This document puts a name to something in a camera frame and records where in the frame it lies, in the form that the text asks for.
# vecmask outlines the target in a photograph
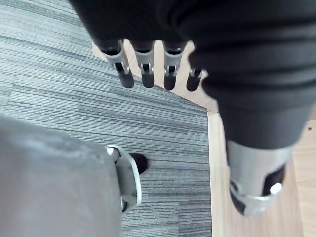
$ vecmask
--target wooden floor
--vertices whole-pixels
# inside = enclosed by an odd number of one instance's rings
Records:
[[[294,151],[304,237],[316,236],[316,120],[309,121]]]

